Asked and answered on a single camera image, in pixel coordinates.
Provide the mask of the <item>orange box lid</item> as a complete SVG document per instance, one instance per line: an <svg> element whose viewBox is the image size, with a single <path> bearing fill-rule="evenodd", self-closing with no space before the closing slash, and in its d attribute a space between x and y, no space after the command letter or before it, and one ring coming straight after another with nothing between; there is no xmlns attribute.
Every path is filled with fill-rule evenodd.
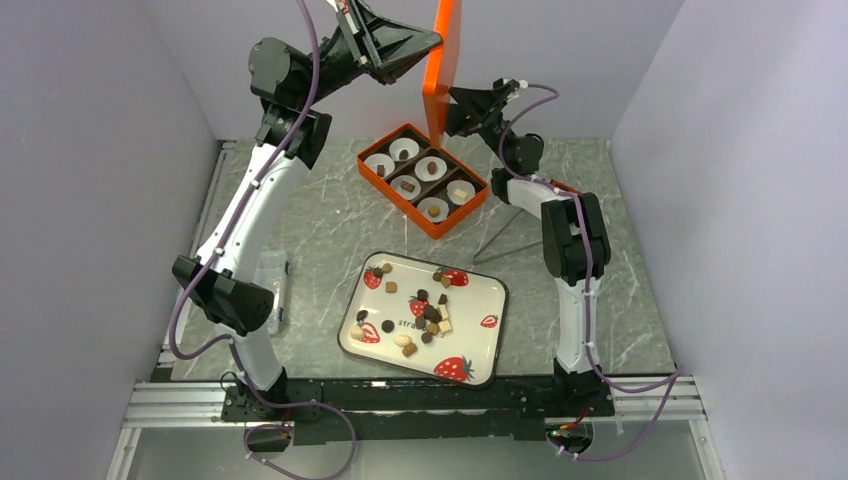
<svg viewBox="0 0 848 480"><path fill-rule="evenodd" d="M422 100L430 143L442 145L448 117L449 89L453 86L460 54L462 0L442 0L436 13L434 31L441 44L430 51L422 80Z"/></svg>

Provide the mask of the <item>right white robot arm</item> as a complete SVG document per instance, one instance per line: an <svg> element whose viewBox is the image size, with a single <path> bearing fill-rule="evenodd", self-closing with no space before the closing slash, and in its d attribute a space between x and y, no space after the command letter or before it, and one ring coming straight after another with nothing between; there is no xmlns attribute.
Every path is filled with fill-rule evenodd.
<svg viewBox="0 0 848 480"><path fill-rule="evenodd" d="M559 298L551 401L560 413L574 415L609 391L595 360L594 310L611 247L598 197L542 177L542 137L516 134L506 118L507 104L529 86L500 79L488 89L449 88L445 132L479 136L501 162L490 176L492 193L540 222L543 260Z"/></svg>

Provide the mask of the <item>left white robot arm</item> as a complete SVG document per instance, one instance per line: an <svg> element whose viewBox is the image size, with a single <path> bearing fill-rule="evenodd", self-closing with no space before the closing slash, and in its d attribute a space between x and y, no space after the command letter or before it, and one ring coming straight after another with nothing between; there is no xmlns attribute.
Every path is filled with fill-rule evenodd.
<svg viewBox="0 0 848 480"><path fill-rule="evenodd" d="M440 33L388 19L363 1L336 1L332 10L334 32L311 33L308 51L275 37L251 48L250 90L263 114L248 168L206 242L172 265L181 294L170 327L187 304L201 309L215 341L231 350L237 379L250 391L248 407L264 420L285 411L287 375L267 328L275 296L254 275L268 228L325 145L332 118L314 106L360 76L391 85L444 42Z"/></svg>

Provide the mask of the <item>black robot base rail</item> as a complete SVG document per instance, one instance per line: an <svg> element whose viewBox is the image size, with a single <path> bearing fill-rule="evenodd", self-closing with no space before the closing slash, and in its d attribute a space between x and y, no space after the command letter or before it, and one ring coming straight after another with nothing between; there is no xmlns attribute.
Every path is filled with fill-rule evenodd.
<svg viewBox="0 0 848 480"><path fill-rule="evenodd" d="M434 377L293 378L285 408L262 404L242 383L225 388L226 424L291 427L296 446L358 440L510 437L542 440L558 421L615 413L600 380L559 374L496 376L482 388Z"/></svg>

